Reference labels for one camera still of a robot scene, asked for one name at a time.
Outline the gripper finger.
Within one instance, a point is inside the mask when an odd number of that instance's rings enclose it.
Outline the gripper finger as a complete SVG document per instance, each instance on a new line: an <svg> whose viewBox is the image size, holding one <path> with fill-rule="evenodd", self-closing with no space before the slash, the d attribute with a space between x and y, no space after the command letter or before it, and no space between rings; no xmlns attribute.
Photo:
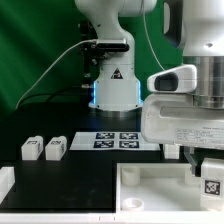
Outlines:
<svg viewBox="0 0 224 224"><path fill-rule="evenodd" d="M184 156L191 165L191 172L194 176L201 176L201 162L196 157L196 150L194 147L184 147Z"/></svg>

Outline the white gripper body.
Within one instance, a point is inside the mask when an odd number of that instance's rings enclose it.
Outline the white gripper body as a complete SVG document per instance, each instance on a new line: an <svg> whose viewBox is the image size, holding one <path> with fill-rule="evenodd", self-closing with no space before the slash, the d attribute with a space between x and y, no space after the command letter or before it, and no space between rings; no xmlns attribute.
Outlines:
<svg viewBox="0 0 224 224"><path fill-rule="evenodd" d="M150 143L224 150L224 110L195 107L187 94L151 94L141 134Z"/></svg>

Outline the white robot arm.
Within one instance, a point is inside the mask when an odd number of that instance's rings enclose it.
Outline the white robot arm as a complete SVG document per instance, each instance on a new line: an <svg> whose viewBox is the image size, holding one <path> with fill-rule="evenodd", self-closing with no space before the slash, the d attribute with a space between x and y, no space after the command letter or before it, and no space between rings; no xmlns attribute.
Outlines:
<svg viewBox="0 0 224 224"><path fill-rule="evenodd" d="M165 36L183 49L182 64L150 76L151 94L142 100L135 41L118 19L143 16L157 0L75 0L102 53L90 106L106 114L140 108L146 141L182 146L194 175L216 175L224 168L224 0L163 1L170 7Z"/></svg>

